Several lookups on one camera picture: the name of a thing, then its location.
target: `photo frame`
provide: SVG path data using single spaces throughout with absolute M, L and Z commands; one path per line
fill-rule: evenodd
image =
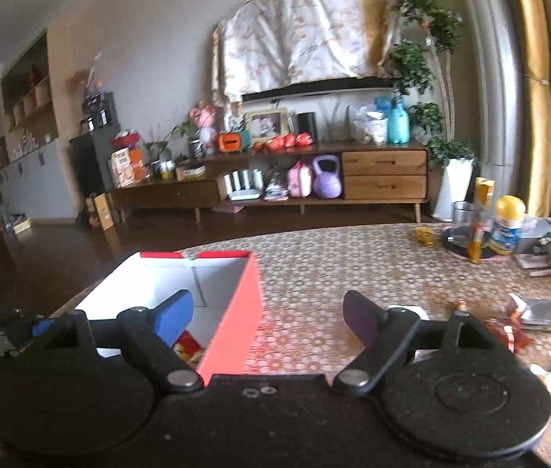
M 248 111 L 245 113 L 245 128 L 251 142 L 267 142 L 273 137 L 290 133 L 289 110 L 286 107 Z

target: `wooden drawer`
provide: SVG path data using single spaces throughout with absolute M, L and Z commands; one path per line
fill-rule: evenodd
M 343 176 L 426 175 L 427 152 L 349 151 L 343 153 Z
M 427 197 L 427 176 L 345 176 L 345 199 L 418 200 Z
M 219 204 L 217 181 L 145 183 L 110 192 L 115 207 L 210 207 Z

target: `purple kettlebell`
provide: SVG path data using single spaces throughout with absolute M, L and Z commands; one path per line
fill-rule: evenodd
M 336 170 L 326 172 L 321 169 L 320 162 L 330 161 L 334 163 Z M 312 160 L 312 168 L 315 172 L 314 191 L 323 199 L 337 198 L 343 191 L 343 185 L 340 182 L 340 161 L 333 154 L 320 154 Z

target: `wooden tv cabinet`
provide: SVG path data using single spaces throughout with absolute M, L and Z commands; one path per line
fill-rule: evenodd
M 310 155 L 325 153 L 340 155 L 343 194 L 339 198 L 322 199 L 311 195 L 280 202 L 231 202 L 226 199 L 221 175 L 248 168 L 249 160 L 273 160 L 280 156 L 299 156 L 302 160 L 303 155 L 310 160 Z M 109 192 L 112 206 L 120 211 L 130 207 L 190 207 L 195 210 L 199 222 L 202 207 L 295 205 L 304 213 L 306 206 L 320 204 L 413 204 L 415 219 L 420 223 L 420 205 L 427 200 L 428 152 L 414 140 L 379 148 L 354 142 L 330 142 L 270 153 L 216 153 L 180 165 L 206 165 L 207 174 L 200 179 L 157 180 L 112 190 Z

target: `pink stuffed toy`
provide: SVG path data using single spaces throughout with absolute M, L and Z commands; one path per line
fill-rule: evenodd
M 202 100 L 191 109 L 189 118 L 197 128 L 197 136 L 207 154 L 217 151 L 217 130 L 215 130 L 215 108 Z

